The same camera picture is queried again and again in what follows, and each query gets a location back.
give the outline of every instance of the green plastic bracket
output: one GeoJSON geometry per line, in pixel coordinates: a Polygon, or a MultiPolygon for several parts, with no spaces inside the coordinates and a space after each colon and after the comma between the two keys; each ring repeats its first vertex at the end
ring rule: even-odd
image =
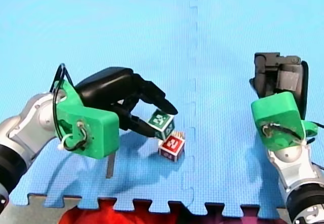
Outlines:
{"type": "Polygon", "coordinates": [[[288,133],[271,130],[270,136],[262,132],[264,125],[275,123],[294,131],[301,139],[315,136],[317,125],[303,121],[290,92],[282,92],[254,101],[251,105],[253,118],[263,144],[271,151],[297,145],[296,138],[288,133]]]}
{"type": "Polygon", "coordinates": [[[118,115],[95,108],[85,107],[73,86],[64,81],[61,89],[65,99],[57,104],[57,119],[62,135],[72,134],[66,139],[68,147],[76,145],[83,139],[77,126],[82,122],[87,133],[85,149],[74,153],[95,159],[102,159],[118,150],[119,118],[118,115]]]}
{"type": "Polygon", "coordinates": [[[315,137],[318,133],[318,126],[310,121],[303,121],[306,137],[315,137]]]}

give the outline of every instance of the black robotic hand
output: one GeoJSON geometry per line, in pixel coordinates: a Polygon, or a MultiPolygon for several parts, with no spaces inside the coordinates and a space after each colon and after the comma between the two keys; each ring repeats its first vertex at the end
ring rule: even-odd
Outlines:
{"type": "Polygon", "coordinates": [[[292,92],[301,119],[307,108],[308,65],[297,56],[280,56],[280,53],[256,53],[255,77],[250,84],[259,98],[283,91],[292,92]]]}
{"type": "Polygon", "coordinates": [[[154,129],[131,111],[141,99],[154,104],[167,114],[177,109],[165,99],[166,94],[153,82],[144,80],[130,68],[109,67],[97,72],[75,86],[84,106],[113,111],[119,117],[119,127],[154,137],[154,129]]]}

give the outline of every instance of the blue foam mat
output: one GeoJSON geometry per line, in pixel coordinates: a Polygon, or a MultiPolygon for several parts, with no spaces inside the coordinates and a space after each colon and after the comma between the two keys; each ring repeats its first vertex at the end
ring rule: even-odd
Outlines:
{"type": "MultiPolygon", "coordinates": [[[[133,199],[152,200],[150,211],[168,212],[181,201],[194,214],[205,202],[224,203],[223,214],[241,216],[240,205],[260,205],[276,218],[282,206],[277,174],[256,136],[249,86],[255,52],[298,55],[310,67],[308,119],[321,122],[323,0],[0,0],[0,119],[20,112],[26,100],[49,89],[58,63],[74,81],[107,66],[129,66],[167,93],[179,110],[176,127],[187,135],[185,156],[173,164],[156,154],[156,142],[122,132],[115,176],[105,179],[106,159],[56,150],[53,140],[11,194],[80,196],[80,208],[116,197],[117,210],[133,199]]],[[[152,106],[135,114],[148,118],[152,106]]],[[[312,157],[322,159],[323,133],[312,157]]]]}

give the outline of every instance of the red block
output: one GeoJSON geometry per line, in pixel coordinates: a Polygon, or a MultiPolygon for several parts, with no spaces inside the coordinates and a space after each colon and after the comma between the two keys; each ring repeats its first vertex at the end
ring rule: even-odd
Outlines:
{"type": "Polygon", "coordinates": [[[184,150],[185,140],[174,135],[170,135],[159,147],[158,153],[176,162],[184,150]]]}

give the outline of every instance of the wire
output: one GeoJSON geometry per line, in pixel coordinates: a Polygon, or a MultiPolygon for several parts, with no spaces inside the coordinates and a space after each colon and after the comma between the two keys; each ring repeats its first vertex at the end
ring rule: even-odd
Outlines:
{"type": "Polygon", "coordinates": [[[324,125],[323,124],[319,124],[319,123],[316,123],[316,122],[313,122],[314,124],[316,124],[317,126],[319,126],[320,128],[324,129],[324,125]]]}
{"type": "Polygon", "coordinates": [[[65,76],[67,77],[68,82],[73,86],[73,82],[72,82],[71,77],[70,77],[70,75],[69,75],[69,73],[68,73],[68,71],[67,71],[67,69],[65,67],[65,64],[61,63],[59,65],[59,67],[57,68],[57,70],[56,70],[54,80],[52,82],[51,89],[50,89],[50,92],[54,92],[54,96],[53,96],[53,120],[54,120],[55,130],[57,132],[57,135],[58,135],[60,141],[62,141],[63,135],[62,135],[61,129],[60,129],[59,124],[58,124],[56,107],[57,107],[57,96],[58,96],[59,90],[60,90],[60,88],[61,88],[61,86],[62,86],[62,84],[64,82],[64,77],[65,76]]]}
{"type": "Polygon", "coordinates": [[[324,167],[322,167],[321,165],[316,164],[314,162],[312,162],[312,164],[315,165],[316,167],[318,167],[320,170],[323,170],[324,171],[324,167]]]}
{"type": "MultiPolygon", "coordinates": [[[[324,129],[324,125],[323,124],[319,124],[319,123],[316,123],[316,122],[313,122],[314,124],[316,124],[318,127],[320,128],[323,128],[324,129]]],[[[311,138],[309,141],[307,141],[307,144],[311,144],[315,141],[315,138],[311,138]]],[[[319,164],[316,164],[314,162],[312,162],[313,165],[317,166],[320,170],[324,171],[324,167],[319,165],[319,164]]]]}
{"type": "Polygon", "coordinates": [[[72,152],[72,151],[75,151],[77,149],[81,149],[82,151],[85,150],[85,144],[87,143],[87,132],[86,130],[83,128],[83,126],[80,126],[80,131],[81,133],[83,134],[83,139],[80,140],[76,145],[72,146],[72,147],[68,147],[66,145],[66,141],[63,142],[63,146],[64,148],[69,151],[69,152],[72,152]]]}
{"type": "Polygon", "coordinates": [[[68,137],[71,137],[73,136],[73,134],[66,134],[63,136],[62,140],[61,140],[61,143],[59,145],[57,145],[57,149],[59,149],[60,151],[64,149],[64,143],[65,143],[65,140],[68,138],[68,137]]]}
{"type": "Polygon", "coordinates": [[[285,134],[290,134],[291,136],[293,136],[293,137],[295,137],[295,138],[297,138],[299,140],[302,140],[302,138],[296,132],[294,132],[291,129],[285,128],[285,127],[281,126],[280,124],[270,123],[270,124],[263,125],[262,126],[262,132],[266,136],[268,136],[266,134],[266,132],[265,132],[266,129],[274,129],[274,130],[280,131],[280,132],[285,133],[285,134]]]}

